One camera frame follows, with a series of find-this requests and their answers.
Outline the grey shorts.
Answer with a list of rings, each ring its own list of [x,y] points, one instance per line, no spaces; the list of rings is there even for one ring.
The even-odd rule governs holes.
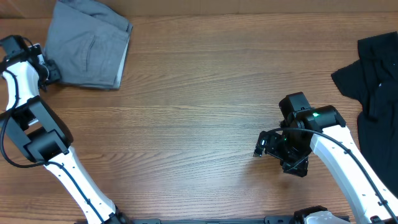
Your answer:
[[[117,90],[121,85],[132,24],[97,1],[57,1],[44,54],[61,83]]]

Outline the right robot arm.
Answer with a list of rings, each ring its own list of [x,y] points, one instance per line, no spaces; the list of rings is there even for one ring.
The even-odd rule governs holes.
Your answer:
[[[262,131],[254,156],[271,155],[287,174],[304,177],[308,156],[326,165],[357,223],[397,223],[397,198],[356,147],[345,120],[333,106],[281,110],[280,127]]]

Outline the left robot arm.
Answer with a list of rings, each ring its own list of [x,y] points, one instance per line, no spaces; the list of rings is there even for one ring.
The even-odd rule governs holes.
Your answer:
[[[19,35],[1,40],[5,56],[1,76],[7,81],[9,102],[1,114],[1,137],[8,137],[29,161],[43,166],[66,188],[87,223],[130,223],[87,173],[72,147],[66,124],[39,95],[60,79],[55,62],[47,60],[39,44]]]

